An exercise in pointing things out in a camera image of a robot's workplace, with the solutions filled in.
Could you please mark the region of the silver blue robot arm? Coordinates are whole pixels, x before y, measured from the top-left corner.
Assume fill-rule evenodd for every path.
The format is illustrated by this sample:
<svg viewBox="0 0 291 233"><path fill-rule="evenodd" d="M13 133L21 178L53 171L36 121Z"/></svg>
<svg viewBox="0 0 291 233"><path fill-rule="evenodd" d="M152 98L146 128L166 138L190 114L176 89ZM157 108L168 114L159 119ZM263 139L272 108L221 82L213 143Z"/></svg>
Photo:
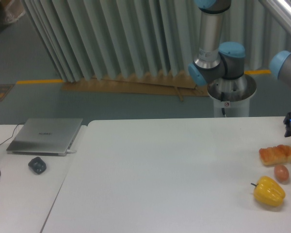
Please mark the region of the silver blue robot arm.
<svg viewBox="0 0 291 233"><path fill-rule="evenodd" d="M291 0L259 0L291 35ZM237 42L219 44L224 13L231 0L195 0L201 10L199 52L188 65L198 86L207 85L213 100L214 117L248 117L250 99L257 85L244 74L245 49ZM273 76L291 89L291 52L281 51L270 62ZM291 136L291 111L284 118L285 137Z"/></svg>

